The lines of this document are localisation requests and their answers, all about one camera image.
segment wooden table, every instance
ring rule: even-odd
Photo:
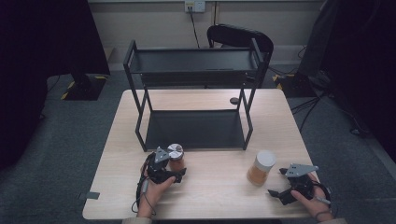
[[[152,90],[150,97],[159,109],[233,108],[230,98],[239,90]],[[241,120],[244,119],[241,108]],[[279,168],[291,163],[312,165],[286,98],[280,90],[257,90],[251,107],[253,135],[247,150],[189,150],[185,152],[187,173],[180,184],[165,192],[156,207],[155,219],[290,218],[309,217],[299,203],[283,205],[268,189],[283,191],[290,187]],[[142,135],[147,118],[142,122]],[[121,97],[117,114],[99,162],[83,216],[87,219],[124,219],[134,217],[139,169],[150,152],[140,146],[134,127],[137,109],[131,91]],[[247,179],[249,166],[258,151],[272,150],[276,165],[265,184],[253,186]]]

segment black chair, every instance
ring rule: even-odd
[[[255,38],[260,51],[262,53],[268,53],[268,57],[266,58],[267,60],[265,60],[267,63],[266,67],[268,67],[274,51],[274,43],[267,35],[262,32],[249,30],[243,27],[228,24],[216,24],[207,29],[206,35],[210,48],[214,48],[215,42],[222,44],[222,48],[248,48],[251,43],[251,38]],[[256,74],[247,74],[247,81],[254,82],[256,78],[258,78],[258,88],[261,88],[266,72],[266,69],[264,69],[260,77],[256,77]]]

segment wall outlet plate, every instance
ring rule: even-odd
[[[205,12],[205,1],[195,1],[195,12]]]
[[[195,1],[184,1],[184,11],[185,12],[194,12],[195,11]]]
[[[205,12],[205,1],[191,1],[191,0],[184,1],[184,11]]]

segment jar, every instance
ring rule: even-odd
[[[276,156],[273,152],[269,150],[260,151],[247,171],[247,179],[256,186],[263,185],[275,163]]]
[[[184,168],[184,151],[183,147],[179,144],[172,144],[168,147],[169,168],[171,171],[179,172]]]

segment hand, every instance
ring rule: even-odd
[[[308,174],[308,176],[313,181],[318,182],[318,180],[313,175]],[[297,199],[297,201],[302,203],[306,207],[306,210],[308,210],[308,213],[312,217],[315,217],[318,222],[334,219],[332,213],[330,212],[329,205],[316,199],[316,197],[326,198],[326,195],[320,187],[314,186],[314,198],[311,200],[307,200],[305,196],[297,190],[292,190],[291,195]]]
[[[137,217],[151,218],[155,205],[157,205],[158,201],[163,196],[163,193],[175,182],[175,180],[176,178],[174,176],[169,177],[161,184],[156,184],[151,180],[148,180],[146,197],[143,193],[140,194],[140,204]]]

